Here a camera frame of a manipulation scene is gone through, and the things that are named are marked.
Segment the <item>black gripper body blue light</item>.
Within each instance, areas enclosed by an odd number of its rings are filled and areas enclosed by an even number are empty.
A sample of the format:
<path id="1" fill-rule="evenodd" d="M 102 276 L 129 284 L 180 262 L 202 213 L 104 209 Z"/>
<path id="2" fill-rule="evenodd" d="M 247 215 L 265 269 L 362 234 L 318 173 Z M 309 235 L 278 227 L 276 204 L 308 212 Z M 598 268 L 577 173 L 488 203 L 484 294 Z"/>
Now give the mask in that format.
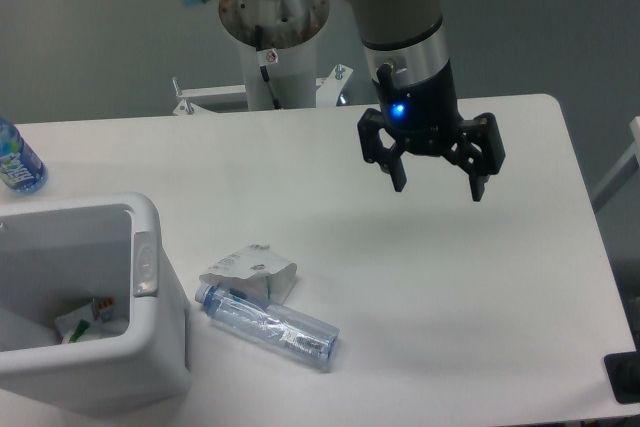
<path id="1" fill-rule="evenodd" d="M 442 156 L 461 120 L 451 64 L 429 79 L 404 87 L 395 83 L 394 73 L 395 66 L 385 62 L 375 74 L 384 129 L 406 152 Z"/>

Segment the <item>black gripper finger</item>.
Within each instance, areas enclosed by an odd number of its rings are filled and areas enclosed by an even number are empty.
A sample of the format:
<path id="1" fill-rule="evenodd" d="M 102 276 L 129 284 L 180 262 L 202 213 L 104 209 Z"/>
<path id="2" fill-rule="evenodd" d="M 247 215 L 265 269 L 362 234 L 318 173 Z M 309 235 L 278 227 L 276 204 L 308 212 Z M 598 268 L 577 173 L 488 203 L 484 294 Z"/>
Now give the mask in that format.
<path id="1" fill-rule="evenodd" d="M 390 176 L 394 190 L 402 192 L 407 182 L 401 160 L 404 148 L 398 143 L 385 147 L 380 137 L 380 131 L 384 128 L 382 113 L 367 108 L 357 123 L 362 156 L 366 163 L 376 163 L 383 173 Z"/>
<path id="2" fill-rule="evenodd" d="M 486 183 L 500 172 L 506 158 L 495 115 L 483 113 L 471 120 L 461 119 L 442 156 L 468 175 L 472 200 L 480 202 Z"/>

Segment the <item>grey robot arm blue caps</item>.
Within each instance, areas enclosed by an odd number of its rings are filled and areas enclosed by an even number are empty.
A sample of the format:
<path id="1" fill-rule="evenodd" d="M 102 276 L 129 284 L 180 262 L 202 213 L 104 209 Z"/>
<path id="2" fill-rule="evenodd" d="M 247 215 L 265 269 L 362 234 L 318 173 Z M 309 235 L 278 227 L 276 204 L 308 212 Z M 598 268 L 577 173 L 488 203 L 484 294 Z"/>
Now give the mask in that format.
<path id="1" fill-rule="evenodd" d="M 253 110 L 315 103 L 314 66 L 303 46 L 326 24 L 330 0 L 181 0 L 219 4 L 220 20 L 241 48 Z M 480 200 L 504 162 L 494 115 L 471 120 L 458 110 L 440 0 L 342 0 L 352 9 L 378 106 L 358 122 L 362 155 L 396 190 L 404 154 L 441 157 L 468 176 Z"/>

